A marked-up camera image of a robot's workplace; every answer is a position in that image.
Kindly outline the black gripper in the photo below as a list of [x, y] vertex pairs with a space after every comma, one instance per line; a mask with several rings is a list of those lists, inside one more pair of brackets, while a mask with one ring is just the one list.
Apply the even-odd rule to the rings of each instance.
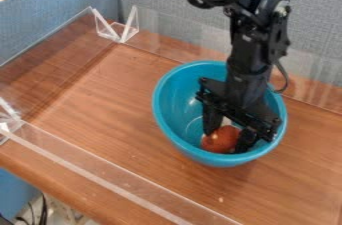
[[225, 67], [224, 80], [200, 77], [196, 99], [203, 105], [203, 132], [209, 135], [227, 117], [243, 129], [237, 136], [235, 154], [245, 153], [255, 142], [271, 142], [283, 119], [265, 102], [271, 67], [243, 73], [232, 65]]

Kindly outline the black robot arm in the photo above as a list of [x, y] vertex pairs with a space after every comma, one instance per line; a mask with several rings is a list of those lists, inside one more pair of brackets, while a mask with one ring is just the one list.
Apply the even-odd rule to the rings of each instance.
[[272, 141], [281, 119], [268, 108], [264, 95], [269, 91], [271, 72], [281, 70], [289, 39], [287, 22], [289, 0], [186, 0], [200, 8], [220, 7], [229, 18], [231, 54], [225, 79], [199, 79], [196, 99], [203, 105], [203, 131], [216, 133], [224, 119], [243, 129], [233, 153], [244, 153], [257, 141]]

